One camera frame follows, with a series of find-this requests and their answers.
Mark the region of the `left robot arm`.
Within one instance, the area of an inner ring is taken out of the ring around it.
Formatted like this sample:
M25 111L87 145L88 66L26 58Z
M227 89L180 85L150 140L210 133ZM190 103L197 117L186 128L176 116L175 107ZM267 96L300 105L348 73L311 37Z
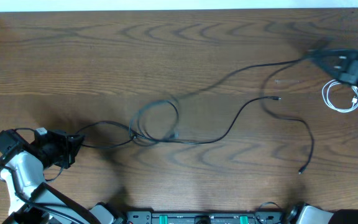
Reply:
M0 132L0 179L7 184L10 207L6 223L124 223L123 214L105 203L87 209L50 185L44 171L68 169L85 139L61 130L34 130L27 142L17 129Z

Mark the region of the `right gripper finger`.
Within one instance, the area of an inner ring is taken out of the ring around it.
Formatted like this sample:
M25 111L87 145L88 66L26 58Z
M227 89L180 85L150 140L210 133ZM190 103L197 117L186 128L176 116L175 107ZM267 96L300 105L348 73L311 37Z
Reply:
M358 51L354 49L311 49L305 54L305 59L324 57L357 58Z
M338 79L341 73L341 59L338 58L313 58L311 60L317 67L334 79Z

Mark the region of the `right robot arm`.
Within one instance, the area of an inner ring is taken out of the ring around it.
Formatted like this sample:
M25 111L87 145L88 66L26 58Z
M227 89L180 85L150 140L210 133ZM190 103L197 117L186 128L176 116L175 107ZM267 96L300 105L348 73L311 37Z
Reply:
M311 54L313 62L339 83L358 89L358 50L317 50ZM289 211L284 223L297 224L358 224L358 210L341 209L328 212L301 203Z

